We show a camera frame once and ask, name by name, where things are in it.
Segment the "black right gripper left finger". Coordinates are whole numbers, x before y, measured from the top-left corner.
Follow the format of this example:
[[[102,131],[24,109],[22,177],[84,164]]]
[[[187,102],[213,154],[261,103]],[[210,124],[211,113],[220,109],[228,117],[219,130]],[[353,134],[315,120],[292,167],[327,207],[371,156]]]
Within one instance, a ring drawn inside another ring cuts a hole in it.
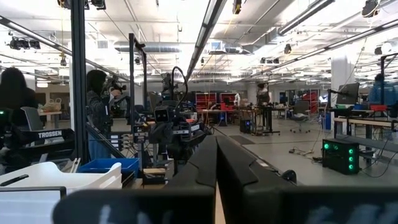
[[[207,136],[161,189],[81,190],[61,199],[54,224],[208,224],[215,221],[217,142]]]

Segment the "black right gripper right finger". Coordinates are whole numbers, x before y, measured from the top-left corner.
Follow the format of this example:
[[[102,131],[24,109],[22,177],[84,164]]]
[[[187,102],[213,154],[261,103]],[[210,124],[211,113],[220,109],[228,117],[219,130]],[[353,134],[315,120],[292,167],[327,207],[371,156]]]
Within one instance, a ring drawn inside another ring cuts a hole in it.
[[[226,136],[216,142],[227,223],[397,223],[396,187],[297,185]]]

